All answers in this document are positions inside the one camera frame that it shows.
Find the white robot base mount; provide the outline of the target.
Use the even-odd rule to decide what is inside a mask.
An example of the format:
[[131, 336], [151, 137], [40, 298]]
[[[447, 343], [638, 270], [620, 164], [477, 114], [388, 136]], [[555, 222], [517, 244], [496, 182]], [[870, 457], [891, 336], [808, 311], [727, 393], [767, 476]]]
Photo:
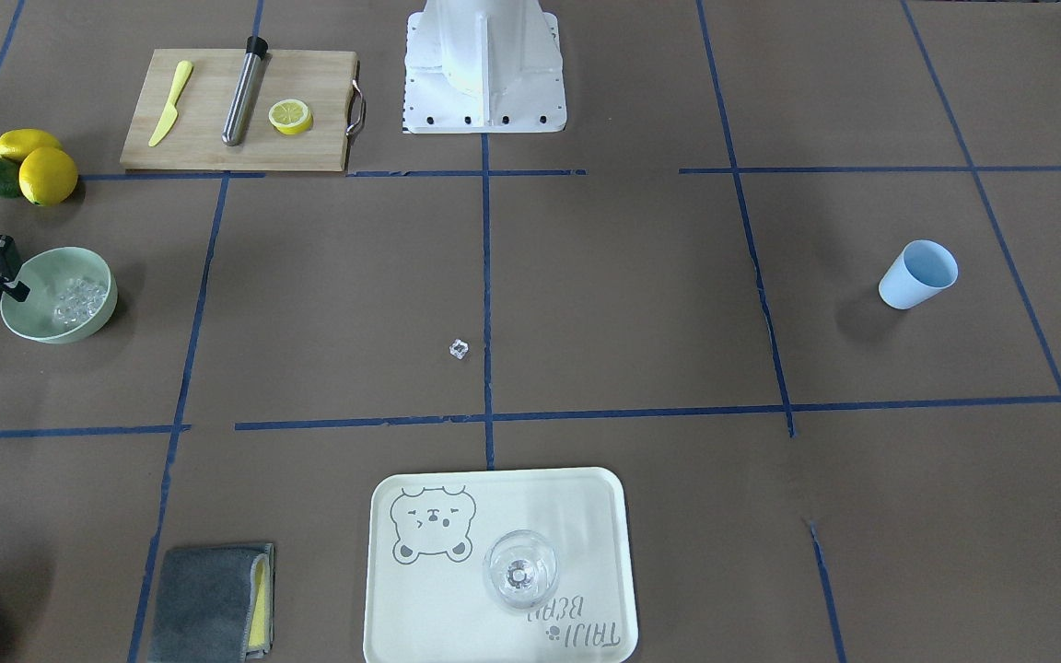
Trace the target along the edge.
[[406, 134], [550, 134], [568, 110], [559, 21], [538, 1], [428, 1], [405, 29]]

